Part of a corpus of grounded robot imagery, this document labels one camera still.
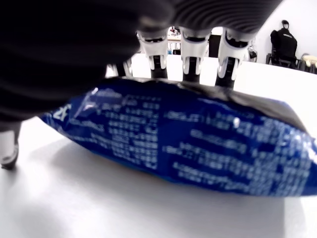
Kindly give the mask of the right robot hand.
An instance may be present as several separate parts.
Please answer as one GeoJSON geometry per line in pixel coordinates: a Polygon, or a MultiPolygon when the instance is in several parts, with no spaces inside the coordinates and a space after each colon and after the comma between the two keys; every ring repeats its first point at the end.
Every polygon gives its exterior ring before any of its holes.
{"type": "Polygon", "coordinates": [[[0,3],[0,165],[14,168],[24,120],[63,106],[130,59],[147,36],[221,26],[244,40],[277,0],[3,0],[0,3]]]}

